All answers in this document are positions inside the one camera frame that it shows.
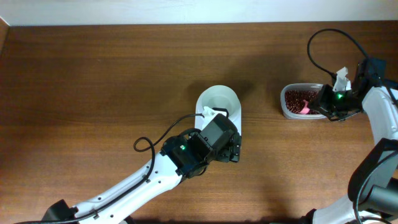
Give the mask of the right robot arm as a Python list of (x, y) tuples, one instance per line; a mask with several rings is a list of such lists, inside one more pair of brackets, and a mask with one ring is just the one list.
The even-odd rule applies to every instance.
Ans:
[(358, 64), (350, 84), (338, 72), (334, 86), (323, 85), (308, 108), (330, 121), (358, 113), (368, 116), (374, 148), (354, 171), (348, 193), (321, 209), (313, 209), (299, 223), (391, 223), (397, 219), (397, 82), (386, 80), (386, 63), (366, 58)]

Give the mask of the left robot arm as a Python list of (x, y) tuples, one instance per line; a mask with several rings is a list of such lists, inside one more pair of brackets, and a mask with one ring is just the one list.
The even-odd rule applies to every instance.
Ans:
[(238, 162), (241, 150), (241, 116), (224, 111), (200, 113), (202, 128), (176, 136), (161, 135), (155, 152), (149, 142), (150, 161), (109, 190), (69, 207), (64, 200), (50, 206), (41, 223), (121, 223), (154, 197), (184, 180), (203, 175), (210, 162)]

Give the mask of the pink measuring scoop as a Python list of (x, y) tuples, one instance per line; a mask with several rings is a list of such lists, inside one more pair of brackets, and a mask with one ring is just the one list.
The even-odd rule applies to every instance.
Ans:
[(310, 114), (311, 109), (308, 107), (309, 101), (303, 100), (303, 108), (299, 111), (299, 114)]

